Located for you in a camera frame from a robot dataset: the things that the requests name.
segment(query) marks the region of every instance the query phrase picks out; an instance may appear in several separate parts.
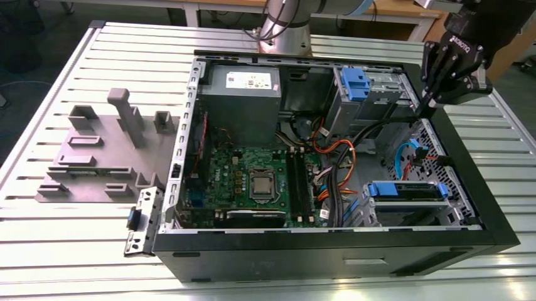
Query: slotted aluminum platform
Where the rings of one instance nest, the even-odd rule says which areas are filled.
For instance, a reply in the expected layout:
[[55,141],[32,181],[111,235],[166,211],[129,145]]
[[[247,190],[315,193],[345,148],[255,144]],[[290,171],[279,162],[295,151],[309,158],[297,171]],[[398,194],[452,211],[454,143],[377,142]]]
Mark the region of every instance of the slotted aluminum platform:
[[[311,44],[315,56],[421,60],[419,43],[314,36]],[[159,301],[214,300],[211,295],[219,300],[536,299],[536,146],[496,92],[446,111],[521,245],[425,277],[180,283],[157,258],[123,258],[127,204],[37,203],[36,188],[65,139],[73,105],[91,103],[97,114],[113,114],[105,96],[119,87],[129,89],[141,115],[159,110],[180,115],[196,48],[255,51],[256,45],[234,30],[117,23],[88,29],[0,169],[0,296],[71,299],[69,294],[80,293],[88,300]],[[109,295],[116,292],[136,293]]]

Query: motherboard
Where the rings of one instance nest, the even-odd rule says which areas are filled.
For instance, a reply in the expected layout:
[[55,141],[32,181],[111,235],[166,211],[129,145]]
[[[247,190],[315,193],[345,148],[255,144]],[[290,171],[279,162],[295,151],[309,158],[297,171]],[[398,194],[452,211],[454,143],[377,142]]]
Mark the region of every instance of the motherboard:
[[[208,185],[187,191],[191,227],[218,228],[214,223],[234,210],[279,214],[287,228],[321,226],[310,185],[318,169],[315,153],[248,147],[212,149]],[[297,173],[303,174],[301,183]]]

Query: power supply label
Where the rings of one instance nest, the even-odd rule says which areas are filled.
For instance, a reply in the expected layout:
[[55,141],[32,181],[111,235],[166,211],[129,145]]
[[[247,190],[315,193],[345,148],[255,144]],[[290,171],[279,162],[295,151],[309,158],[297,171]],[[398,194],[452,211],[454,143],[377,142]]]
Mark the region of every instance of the power supply label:
[[228,72],[226,88],[271,90],[270,74],[256,72]]

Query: green motherboard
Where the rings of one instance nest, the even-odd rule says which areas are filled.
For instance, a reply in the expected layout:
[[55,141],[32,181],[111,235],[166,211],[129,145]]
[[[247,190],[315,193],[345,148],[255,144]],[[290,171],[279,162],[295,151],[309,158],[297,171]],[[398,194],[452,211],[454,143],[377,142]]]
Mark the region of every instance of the green motherboard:
[[[306,173],[319,168],[315,153],[303,155]],[[212,150],[210,178],[204,191],[188,191],[194,228],[212,228],[211,215],[218,210],[272,210],[286,213],[286,227],[319,227],[311,186],[307,187],[311,218],[295,219],[290,208],[286,151],[260,148],[224,148]]]

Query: cpu socket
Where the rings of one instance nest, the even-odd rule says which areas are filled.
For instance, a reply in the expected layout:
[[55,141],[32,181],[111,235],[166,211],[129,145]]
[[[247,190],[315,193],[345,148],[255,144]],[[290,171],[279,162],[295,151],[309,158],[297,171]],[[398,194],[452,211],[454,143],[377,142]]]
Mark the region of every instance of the cpu socket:
[[275,179],[271,169],[250,171],[250,198],[259,204],[266,204],[275,196]]

